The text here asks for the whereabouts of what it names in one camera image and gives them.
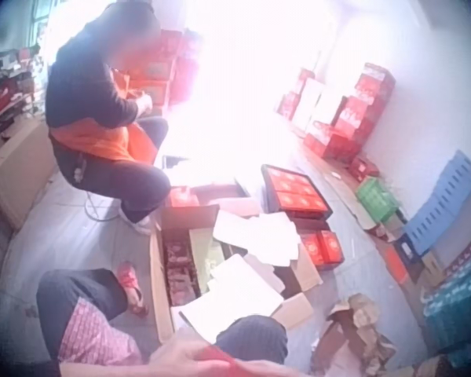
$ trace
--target person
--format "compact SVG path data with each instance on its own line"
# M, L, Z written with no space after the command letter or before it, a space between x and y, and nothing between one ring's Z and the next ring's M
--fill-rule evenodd
M50 361L14 365L8 375L45 377L298 377L282 366L287 356L284 327L269 317L236 321L214 346L194 331L180 330L149 358L129 335L108 321L128 309L143 315L143 295L130 263L109 270L55 270L37 291L38 316Z
M129 90L132 57L160 33L146 2L116 2L57 53L46 90L46 122L60 172L77 189L122 201L120 214L150 234L148 215L170 192L152 166L167 121L147 117L150 96Z

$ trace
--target black pants leg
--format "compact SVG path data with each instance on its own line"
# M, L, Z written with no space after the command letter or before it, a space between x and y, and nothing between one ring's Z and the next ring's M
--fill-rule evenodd
M47 350L57 360L61 341L79 298L95 305L108 320L127 310L127 297L112 271L54 270L40 280L37 306Z
M216 346L243 361L284 364L288 355L284 327L269 317L250 316L237 320L217 337Z
M159 148L167 135L167 121L152 117L139 120L140 126ZM146 163L111 161L83 154L86 169L83 179L75 181L80 153L53 140L54 155L65 179L77 189L120 199L122 210L132 222L139 222L159 207L171 190L167 176Z

